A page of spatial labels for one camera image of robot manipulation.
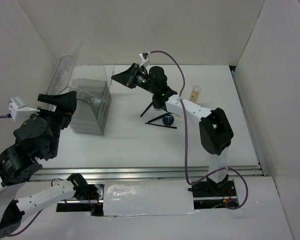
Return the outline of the clear acrylic organizer box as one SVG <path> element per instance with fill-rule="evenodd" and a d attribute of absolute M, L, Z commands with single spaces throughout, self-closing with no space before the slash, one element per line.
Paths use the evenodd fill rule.
<path fill-rule="evenodd" d="M 74 133 L 104 135 L 115 66 L 116 58 L 90 41 L 59 59 L 45 93 L 76 92 L 77 107 L 69 124 Z"/>

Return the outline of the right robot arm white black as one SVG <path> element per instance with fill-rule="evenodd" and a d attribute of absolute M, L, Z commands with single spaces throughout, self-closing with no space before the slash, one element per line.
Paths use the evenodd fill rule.
<path fill-rule="evenodd" d="M 221 108 L 209 109 L 182 98 L 168 86 L 164 69 L 153 66 L 148 73 L 143 67 L 132 64 L 127 70 L 111 76 L 111 79 L 127 88 L 139 87 L 152 94 L 152 105 L 182 116 L 184 124 L 198 126 L 200 142 L 208 153 L 208 174 L 204 176 L 208 192 L 222 194 L 229 180 L 227 170 L 228 148 L 234 137 L 225 112 Z"/>

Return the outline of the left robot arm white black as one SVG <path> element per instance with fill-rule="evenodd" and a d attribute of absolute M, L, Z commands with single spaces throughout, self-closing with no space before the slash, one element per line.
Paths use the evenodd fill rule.
<path fill-rule="evenodd" d="M 50 188 L 16 198 L 18 191 L 42 169 L 41 160 L 57 156 L 61 131 L 66 129 L 77 109 L 77 93 L 40 94 L 38 101 L 55 107 L 31 108 L 19 98 L 8 103 L 7 117 L 21 126 L 13 132 L 15 142 L 0 154 L 0 239 L 21 234 L 21 224 L 34 221 L 45 208 L 68 199 L 95 200 L 101 204 L 104 191 L 73 173 Z"/>

